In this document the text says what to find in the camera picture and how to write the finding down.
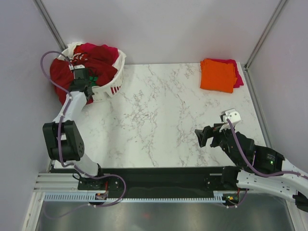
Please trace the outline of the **dark red t shirt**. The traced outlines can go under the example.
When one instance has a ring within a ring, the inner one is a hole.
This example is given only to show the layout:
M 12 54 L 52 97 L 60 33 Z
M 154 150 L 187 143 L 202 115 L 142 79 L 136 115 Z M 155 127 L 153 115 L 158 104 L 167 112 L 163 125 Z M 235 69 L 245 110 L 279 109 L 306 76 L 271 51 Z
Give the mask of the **dark red t shirt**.
M 71 63 L 73 65 L 79 65 L 79 64 L 84 64 L 82 61 L 78 61 L 77 59 L 71 60 Z M 94 76 L 94 73 L 90 70 L 89 71 L 89 76 Z M 51 80 L 55 82 L 57 85 L 61 86 L 62 88 L 69 90 L 69 86 L 71 82 L 73 81 L 74 75 L 73 73 L 69 70 L 68 62 L 60 59 L 54 59 L 51 66 L 50 66 L 50 75 L 51 75 Z M 66 92 L 57 86 L 54 87 L 55 92 L 59 98 L 59 101 L 63 105 L 66 100 Z M 87 104 L 93 103 L 93 98 L 91 97 Z

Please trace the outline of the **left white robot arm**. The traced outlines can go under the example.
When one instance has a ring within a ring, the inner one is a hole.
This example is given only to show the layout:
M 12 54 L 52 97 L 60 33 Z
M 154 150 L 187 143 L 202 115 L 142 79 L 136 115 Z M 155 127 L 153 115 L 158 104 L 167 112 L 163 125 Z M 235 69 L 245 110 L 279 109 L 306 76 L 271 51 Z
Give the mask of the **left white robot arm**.
M 89 70 L 83 65 L 73 67 L 73 81 L 69 86 L 65 102 L 50 123 L 43 125 L 43 135 L 51 160 L 58 161 L 62 167 L 73 167 L 95 189 L 105 185 L 101 167 L 85 154 L 85 144 L 75 120 L 92 97 Z

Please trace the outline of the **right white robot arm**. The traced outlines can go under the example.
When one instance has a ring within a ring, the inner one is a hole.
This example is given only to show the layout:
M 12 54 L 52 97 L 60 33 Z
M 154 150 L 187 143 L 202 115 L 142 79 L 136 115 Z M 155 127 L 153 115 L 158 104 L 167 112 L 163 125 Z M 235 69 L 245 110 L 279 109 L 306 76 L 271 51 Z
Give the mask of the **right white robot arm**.
M 225 166 L 220 177 L 221 186 L 231 190 L 258 190 L 282 197 L 295 206 L 308 210 L 308 175 L 292 165 L 282 154 L 256 145 L 234 128 L 222 129 L 223 124 L 195 130 L 200 147 L 212 139 L 210 147 L 220 147 L 234 166 Z

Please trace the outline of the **pile of red shirts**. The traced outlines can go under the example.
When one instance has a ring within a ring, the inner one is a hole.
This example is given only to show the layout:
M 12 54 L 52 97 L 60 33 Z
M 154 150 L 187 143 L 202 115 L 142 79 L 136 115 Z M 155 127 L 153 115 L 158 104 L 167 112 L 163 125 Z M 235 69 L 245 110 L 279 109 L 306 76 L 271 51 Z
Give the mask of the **pile of red shirts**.
M 94 77 L 98 77 L 97 86 L 104 86 L 111 82 L 117 73 L 113 64 L 118 57 L 118 49 L 115 47 L 85 43 L 75 48 L 73 60 L 82 61 L 83 65 L 94 73 Z

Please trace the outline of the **green t shirt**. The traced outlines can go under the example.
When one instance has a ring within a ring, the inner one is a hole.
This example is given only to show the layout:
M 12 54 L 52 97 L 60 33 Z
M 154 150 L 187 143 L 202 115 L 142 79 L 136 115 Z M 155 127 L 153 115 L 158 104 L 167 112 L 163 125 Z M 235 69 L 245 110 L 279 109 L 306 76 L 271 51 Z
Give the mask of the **green t shirt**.
M 89 76 L 89 81 L 92 86 L 97 86 L 98 77 Z

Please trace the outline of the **white laundry basket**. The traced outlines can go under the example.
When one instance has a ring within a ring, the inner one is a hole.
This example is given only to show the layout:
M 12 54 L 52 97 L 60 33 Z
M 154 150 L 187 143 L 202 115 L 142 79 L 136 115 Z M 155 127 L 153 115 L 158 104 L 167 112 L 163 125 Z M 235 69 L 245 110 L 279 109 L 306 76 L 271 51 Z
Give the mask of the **white laundry basket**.
M 93 102 L 99 102 L 105 100 L 107 97 L 114 97 L 119 93 L 123 82 L 124 82 L 124 65 L 126 55 L 121 50 L 118 49 L 119 57 L 113 66 L 117 69 L 117 73 L 113 80 L 104 86 L 92 86 L 93 91 Z M 67 49 L 62 51 L 62 55 L 59 55 L 56 59 L 64 60 L 67 57 Z

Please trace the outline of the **white cloth in basket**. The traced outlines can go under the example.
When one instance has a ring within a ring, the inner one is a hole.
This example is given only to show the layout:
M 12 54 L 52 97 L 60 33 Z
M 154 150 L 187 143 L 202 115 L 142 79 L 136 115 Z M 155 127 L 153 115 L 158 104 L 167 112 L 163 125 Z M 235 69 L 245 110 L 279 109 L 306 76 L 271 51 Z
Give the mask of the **white cloth in basket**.
M 74 56 L 74 50 L 77 46 L 80 46 L 82 45 L 83 42 L 72 42 L 72 43 L 69 43 L 67 45 L 67 57 L 69 59 L 73 59 L 73 56 Z

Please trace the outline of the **folded orange t shirt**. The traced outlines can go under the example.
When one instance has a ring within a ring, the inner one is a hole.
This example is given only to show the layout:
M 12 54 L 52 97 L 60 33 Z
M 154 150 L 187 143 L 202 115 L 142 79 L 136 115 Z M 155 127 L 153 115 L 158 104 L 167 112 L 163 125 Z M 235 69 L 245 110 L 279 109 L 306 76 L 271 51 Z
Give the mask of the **folded orange t shirt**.
M 237 81 L 234 64 L 204 59 L 200 62 L 200 67 L 201 89 L 233 93 L 233 87 Z

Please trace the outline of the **folded pink t shirt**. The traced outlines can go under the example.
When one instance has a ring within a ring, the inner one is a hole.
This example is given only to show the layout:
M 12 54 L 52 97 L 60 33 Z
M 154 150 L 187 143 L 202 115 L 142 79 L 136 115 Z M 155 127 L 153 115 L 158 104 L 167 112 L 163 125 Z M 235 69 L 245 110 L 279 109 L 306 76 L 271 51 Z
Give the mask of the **folded pink t shirt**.
M 210 90 L 232 93 L 234 88 L 244 85 L 237 63 L 233 59 L 206 59 L 206 71 Z

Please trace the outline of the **left aluminium frame post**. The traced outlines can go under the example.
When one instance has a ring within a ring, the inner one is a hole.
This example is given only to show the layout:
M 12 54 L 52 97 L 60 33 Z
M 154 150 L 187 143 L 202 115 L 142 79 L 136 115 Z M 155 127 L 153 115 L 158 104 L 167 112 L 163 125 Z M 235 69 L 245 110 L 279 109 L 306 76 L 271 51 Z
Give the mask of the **left aluminium frame post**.
M 52 36 L 54 37 L 57 45 L 61 50 L 65 50 L 67 45 L 65 44 L 64 40 L 62 39 L 58 29 L 56 28 L 55 23 L 53 22 L 46 6 L 44 5 L 42 0 L 33 0 L 36 8 L 38 9 L 40 15 L 42 16 L 45 24 L 47 25 L 49 31 L 51 32 Z

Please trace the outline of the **aluminium frame post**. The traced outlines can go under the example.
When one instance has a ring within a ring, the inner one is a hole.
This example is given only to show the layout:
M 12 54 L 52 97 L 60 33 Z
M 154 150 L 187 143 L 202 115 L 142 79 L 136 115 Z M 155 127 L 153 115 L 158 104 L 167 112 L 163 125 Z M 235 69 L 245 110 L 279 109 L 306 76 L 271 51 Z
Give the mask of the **aluminium frame post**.
M 42 16 L 45 24 L 47 25 L 49 31 L 51 32 L 52 36 L 54 37 L 57 45 L 61 50 L 65 50 L 67 45 L 65 44 L 64 40 L 62 39 L 58 29 L 56 28 L 55 23 L 53 22 L 46 6 L 44 5 L 42 0 L 33 0 L 36 8 L 38 9 L 40 15 Z
M 259 53 L 262 45 L 266 41 L 268 35 L 270 34 L 271 30 L 273 29 L 275 23 L 278 21 L 280 15 L 282 14 L 284 8 L 286 7 L 289 0 L 280 0 L 277 4 L 277 6 L 274 9 L 274 12 L 272 13 L 269 21 L 267 22 L 264 30 L 262 31 L 255 47 L 252 50 L 252 53 L 250 54 L 247 62 L 244 64 L 245 70 L 248 70 L 251 66 L 252 62 L 256 58 L 257 54 Z

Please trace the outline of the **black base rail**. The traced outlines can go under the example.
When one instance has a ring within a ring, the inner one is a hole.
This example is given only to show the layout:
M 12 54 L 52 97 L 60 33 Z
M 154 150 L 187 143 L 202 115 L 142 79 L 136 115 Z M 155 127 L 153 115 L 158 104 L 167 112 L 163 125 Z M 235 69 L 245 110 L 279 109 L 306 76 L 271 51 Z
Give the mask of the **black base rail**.
M 105 168 L 104 179 L 80 177 L 79 190 L 107 190 L 109 198 L 208 198 L 215 191 L 237 191 L 236 167 Z

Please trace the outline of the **right aluminium frame post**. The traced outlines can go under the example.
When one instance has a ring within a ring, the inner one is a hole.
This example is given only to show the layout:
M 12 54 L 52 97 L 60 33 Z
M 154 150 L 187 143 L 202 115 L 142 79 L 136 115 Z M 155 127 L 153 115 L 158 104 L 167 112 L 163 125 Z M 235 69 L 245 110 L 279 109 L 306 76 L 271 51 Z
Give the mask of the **right aluminium frame post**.
M 245 70 L 248 70 L 251 66 L 252 62 L 256 58 L 257 54 L 259 53 L 262 45 L 266 41 L 268 35 L 270 34 L 271 30 L 273 29 L 275 23 L 278 21 L 280 15 L 282 14 L 284 8 L 286 7 L 289 0 L 280 0 L 277 4 L 277 6 L 274 9 L 274 12 L 272 13 L 269 21 L 267 22 L 264 30 L 262 31 L 255 47 L 252 50 L 252 53 L 250 54 L 247 62 L 244 64 Z

